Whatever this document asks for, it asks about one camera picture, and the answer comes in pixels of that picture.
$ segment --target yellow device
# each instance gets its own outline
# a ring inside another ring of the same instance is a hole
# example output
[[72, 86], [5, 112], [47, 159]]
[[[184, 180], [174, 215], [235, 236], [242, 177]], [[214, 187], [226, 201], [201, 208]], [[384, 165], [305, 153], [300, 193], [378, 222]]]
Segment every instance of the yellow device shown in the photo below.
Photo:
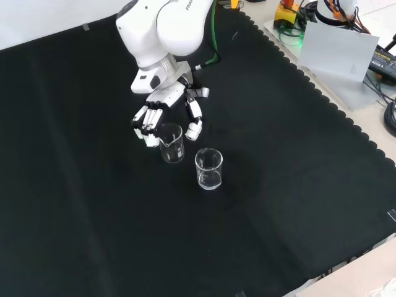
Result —
[[231, 8], [237, 8], [238, 3], [239, 3], [239, 0], [231, 0]]
[[[291, 9], [294, 11], [298, 11], [299, 4], [294, 4]], [[296, 13], [293, 11], [289, 11], [285, 9], [282, 4], [279, 3], [277, 11], [275, 11], [275, 18], [273, 20], [273, 27], [274, 28], [290, 28], [293, 29], [296, 22]]]

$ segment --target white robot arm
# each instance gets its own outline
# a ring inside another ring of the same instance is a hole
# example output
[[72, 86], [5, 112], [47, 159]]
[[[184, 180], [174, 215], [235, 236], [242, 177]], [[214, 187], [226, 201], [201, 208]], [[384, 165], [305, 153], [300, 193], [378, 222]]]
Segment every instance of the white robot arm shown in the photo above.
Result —
[[202, 112], [197, 97], [208, 97], [209, 90], [191, 90], [189, 64], [173, 57], [189, 55], [204, 36], [206, 15], [213, 0], [132, 0], [117, 15], [116, 25], [139, 71], [131, 89], [150, 93], [145, 105], [132, 120], [137, 136], [148, 147], [156, 147], [157, 125], [163, 111], [185, 98], [191, 116], [186, 137], [196, 140], [202, 129]]

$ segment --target glass beaker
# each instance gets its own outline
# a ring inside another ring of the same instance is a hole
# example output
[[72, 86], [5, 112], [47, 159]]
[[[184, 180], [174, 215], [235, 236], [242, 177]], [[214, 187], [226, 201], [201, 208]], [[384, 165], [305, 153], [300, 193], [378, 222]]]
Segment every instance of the glass beaker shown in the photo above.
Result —
[[162, 158], [168, 163], [177, 163], [184, 157], [183, 130], [176, 124], [162, 124], [158, 133]]
[[198, 184], [205, 190], [214, 190], [222, 184], [223, 156], [214, 148], [202, 148], [196, 155]]

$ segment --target white wall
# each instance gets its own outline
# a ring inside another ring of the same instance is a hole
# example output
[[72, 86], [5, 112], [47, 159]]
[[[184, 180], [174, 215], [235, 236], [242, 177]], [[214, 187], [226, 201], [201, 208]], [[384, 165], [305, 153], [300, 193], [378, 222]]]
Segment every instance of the white wall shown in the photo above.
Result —
[[130, 0], [0, 0], [0, 50], [117, 13]]

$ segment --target black fabric tablecloth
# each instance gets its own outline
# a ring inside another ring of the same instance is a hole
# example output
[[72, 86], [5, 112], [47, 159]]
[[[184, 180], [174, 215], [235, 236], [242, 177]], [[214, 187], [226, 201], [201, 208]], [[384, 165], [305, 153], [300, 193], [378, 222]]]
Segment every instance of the black fabric tablecloth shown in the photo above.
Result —
[[[392, 232], [394, 163], [247, 17], [217, 20], [176, 165], [130, 127], [145, 96], [114, 17], [0, 53], [1, 296], [282, 296]], [[224, 156], [213, 192], [202, 147]]]

